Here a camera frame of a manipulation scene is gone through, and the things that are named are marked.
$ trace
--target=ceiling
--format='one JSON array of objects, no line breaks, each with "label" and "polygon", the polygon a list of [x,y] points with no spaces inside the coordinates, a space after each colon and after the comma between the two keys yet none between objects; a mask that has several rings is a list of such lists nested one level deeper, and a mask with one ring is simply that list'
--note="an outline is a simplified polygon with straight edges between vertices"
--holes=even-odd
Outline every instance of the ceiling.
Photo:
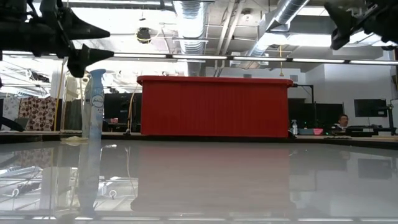
[{"label": "ceiling", "polygon": [[[70,4],[81,2],[89,2],[88,0],[70,0]],[[86,22],[108,30],[111,33],[110,38],[100,40],[77,40],[75,45],[80,48],[82,44],[98,49],[112,50],[115,52],[140,52],[140,53],[164,53],[164,54],[180,54],[180,42],[178,41],[178,25],[177,16],[172,11],[158,11],[145,9],[120,9],[112,6],[112,0],[107,8],[91,8],[91,7],[73,7],[74,13]],[[305,57],[305,58],[358,58],[358,59],[375,59],[382,55],[380,47],[372,47],[379,41],[379,37],[375,35],[358,34],[351,39],[350,48],[344,48],[338,52],[334,52],[328,48],[330,37],[328,34],[314,36],[300,36],[301,30],[311,28],[312,24],[305,21],[327,20],[328,14],[322,7],[325,1],[312,0],[305,8],[299,12],[299,16],[292,21],[294,33],[284,34],[284,38],[288,38],[285,45],[280,48],[269,47],[266,53],[274,57]],[[360,0],[343,1],[341,5],[355,6]],[[35,7],[39,8],[39,2],[35,2]],[[215,54],[218,41],[220,39],[221,30],[223,28],[223,14],[226,11],[229,0],[216,0],[208,6],[208,20],[206,22],[206,50],[205,54]],[[243,4],[246,14],[239,14],[238,24],[233,31],[233,38],[228,47],[227,54],[233,52],[241,52],[249,50],[257,39],[257,25],[262,15],[274,10],[277,6],[277,0],[245,0]],[[140,27],[149,27],[152,41],[150,44],[140,44],[136,39],[136,32]],[[55,67],[59,67],[59,60],[37,58],[21,58],[20,56],[4,56],[4,61],[0,62],[1,77],[4,83],[10,84],[27,84],[35,83],[33,80],[26,79],[26,70],[33,70],[43,76],[51,79],[52,71]],[[206,66],[214,66],[214,62],[206,62]],[[280,63],[270,63],[267,68],[279,67]],[[124,70],[126,75],[137,74],[162,74],[167,71],[169,74],[181,73],[183,70],[182,63],[154,64],[147,66],[143,62],[115,62],[105,61],[98,62],[92,68],[105,68],[113,71],[115,74]],[[312,68],[313,65],[304,63],[289,63],[289,68],[301,68],[302,72]]]}]

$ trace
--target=red box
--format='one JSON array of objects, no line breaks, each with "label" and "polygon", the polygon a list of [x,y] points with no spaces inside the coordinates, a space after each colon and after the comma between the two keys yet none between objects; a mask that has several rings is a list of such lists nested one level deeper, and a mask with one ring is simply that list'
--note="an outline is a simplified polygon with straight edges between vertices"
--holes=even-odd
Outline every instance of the red box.
[{"label": "red box", "polygon": [[292,80],[141,76],[141,134],[286,138]]}]

